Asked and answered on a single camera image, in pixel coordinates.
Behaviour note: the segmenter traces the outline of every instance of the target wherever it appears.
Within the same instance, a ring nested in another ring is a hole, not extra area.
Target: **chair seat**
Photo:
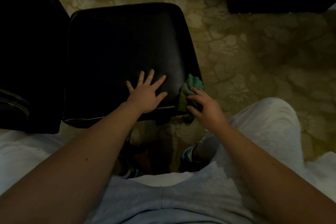
[[[166,74],[156,91],[168,92],[154,112],[139,120],[176,116],[179,89],[189,73],[201,78],[195,50],[181,9],[146,3],[81,10],[74,13],[68,36],[63,120],[86,128],[108,115],[129,96],[126,81],[137,85],[155,70]]]

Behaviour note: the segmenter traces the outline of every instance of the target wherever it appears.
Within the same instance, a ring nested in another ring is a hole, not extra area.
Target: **beige carpet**
[[[265,97],[279,97],[298,114],[305,160],[336,151],[336,13],[231,15],[225,0],[60,1],[69,14],[144,2],[177,4],[191,32],[205,90],[228,117]],[[79,131],[62,124],[60,134],[70,139]],[[161,127],[137,123],[131,141],[149,149],[157,174],[177,171],[183,150],[205,133],[197,122],[186,126],[177,117]]]

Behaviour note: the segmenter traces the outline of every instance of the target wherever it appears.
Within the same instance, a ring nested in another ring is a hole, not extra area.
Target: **green cloth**
[[[192,87],[204,90],[202,81],[198,77],[189,74],[188,79],[181,86],[180,97],[177,106],[178,111],[187,112],[188,117],[185,119],[185,122],[188,124],[194,121],[195,116],[187,110],[187,105],[191,105],[198,110],[202,108],[202,106],[199,103],[186,99],[187,96],[195,95],[195,93],[192,90]]]

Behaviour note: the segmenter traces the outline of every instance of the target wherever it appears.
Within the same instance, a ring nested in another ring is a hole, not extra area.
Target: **hand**
[[[127,103],[134,104],[135,107],[139,108],[141,113],[148,113],[153,111],[159,103],[168,95],[167,92],[162,92],[158,96],[155,96],[155,91],[162,85],[165,81],[166,76],[162,76],[153,85],[151,82],[154,76],[154,70],[149,72],[149,75],[144,82],[145,72],[141,71],[139,76],[138,85],[136,89],[133,89],[129,81],[126,82],[130,96],[127,99]]]
[[[216,100],[209,97],[204,90],[198,90],[195,87],[192,88],[195,92],[195,96],[188,96],[187,99],[193,100],[197,103],[203,105],[203,111],[200,112],[195,107],[190,105],[187,109],[195,115],[197,120],[203,125],[204,128],[208,129],[211,133],[216,135],[223,126],[227,125],[228,122],[221,110],[221,107]]]

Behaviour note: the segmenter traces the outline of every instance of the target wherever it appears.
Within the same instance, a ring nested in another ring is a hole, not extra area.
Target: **forearm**
[[[0,198],[6,223],[80,223],[113,169],[141,113],[123,103],[75,137]]]
[[[229,124],[216,134],[274,223],[331,223],[336,204]]]

